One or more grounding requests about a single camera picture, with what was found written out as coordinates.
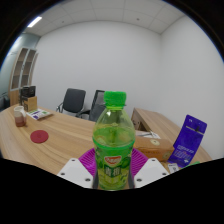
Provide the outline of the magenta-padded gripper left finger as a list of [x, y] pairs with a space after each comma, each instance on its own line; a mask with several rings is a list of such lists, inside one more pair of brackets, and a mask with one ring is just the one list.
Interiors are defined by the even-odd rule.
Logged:
[[71, 158], [59, 171], [58, 176], [83, 188], [97, 189], [95, 150], [88, 150], [80, 158]]

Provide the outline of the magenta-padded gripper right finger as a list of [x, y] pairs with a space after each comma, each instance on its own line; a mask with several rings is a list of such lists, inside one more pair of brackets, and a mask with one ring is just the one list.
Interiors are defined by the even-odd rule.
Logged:
[[156, 158], [148, 158], [139, 150], [132, 150], [128, 177], [130, 189], [146, 186], [168, 175], [168, 171]]

